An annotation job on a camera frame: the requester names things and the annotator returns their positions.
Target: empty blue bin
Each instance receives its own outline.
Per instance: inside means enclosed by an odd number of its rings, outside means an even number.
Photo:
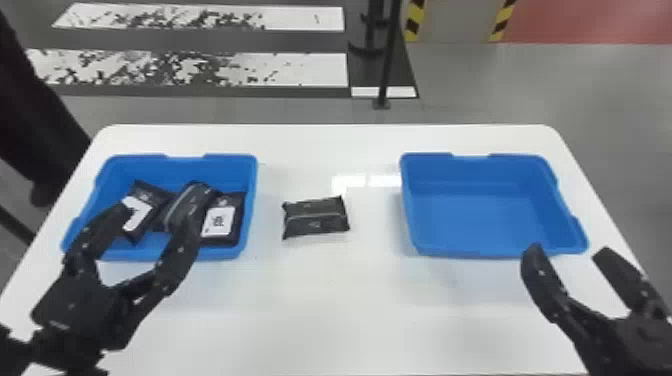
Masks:
[[[420,254],[518,258],[532,243],[550,255],[588,248],[539,156],[408,153],[400,165],[406,219]]]
[[[222,192],[246,192],[240,239],[235,246],[202,246],[199,260],[227,260],[238,257],[247,244],[257,185],[257,159],[252,155],[206,154],[203,157],[166,155],[120,155],[108,159],[95,180],[89,200],[72,221],[61,242],[66,251],[97,214],[126,196],[135,180],[178,193],[191,181],[205,182]],[[154,261],[159,258],[170,235],[148,231],[142,240],[131,244],[119,236],[103,255],[107,261]]]

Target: black pouch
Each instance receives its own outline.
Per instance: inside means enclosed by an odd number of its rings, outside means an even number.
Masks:
[[[210,206],[216,194],[217,191],[205,183],[187,183],[156,217],[153,230],[170,233],[176,231],[187,215],[205,213],[205,209]]]
[[[133,215],[123,227],[123,233],[131,243],[137,244],[142,239],[154,218],[172,198],[173,193],[159,187],[140,180],[133,182],[128,195],[121,200],[133,210]]]
[[[350,230],[341,196],[321,200],[285,202],[285,231],[282,239]]]
[[[218,192],[205,214],[201,243],[231,246],[238,244],[243,225],[244,203],[244,192]]]

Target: white label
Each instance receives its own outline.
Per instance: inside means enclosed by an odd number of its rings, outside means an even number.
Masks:
[[[233,226],[233,215],[236,208],[225,206],[223,208],[212,208],[208,210],[201,230],[202,238],[211,238],[215,236],[227,236],[231,233]]]
[[[151,205],[138,200],[133,196],[126,196],[123,200],[121,200],[121,202],[126,205],[127,208],[133,210],[133,215],[128,219],[128,221],[126,221],[126,224],[124,224],[124,231],[130,232],[138,228],[138,226],[140,226],[140,222],[142,222],[147,214],[152,211]]]

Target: black pants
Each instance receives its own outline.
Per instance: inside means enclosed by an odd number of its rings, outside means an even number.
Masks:
[[[62,184],[89,143],[0,12],[0,158],[35,183]]]

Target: robotic hand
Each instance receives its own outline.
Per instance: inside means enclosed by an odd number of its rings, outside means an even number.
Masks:
[[[63,258],[60,276],[33,309],[42,329],[28,343],[10,338],[0,325],[1,375],[19,376],[36,363],[67,376],[105,376],[96,366],[103,350],[124,349],[140,322],[177,289],[200,248],[195,215],[184,218],[154,269],[115,286],[102,284],[96,260],[131,215],[119,203],[84,227]]]
[[[570,297],[539,245],[523,254],[521,275],[544,316],[574,342],[590,375],[672,375],[672,321],[660,294],[609,248],[593,261],[630,309],[627,317],[606,317]]]

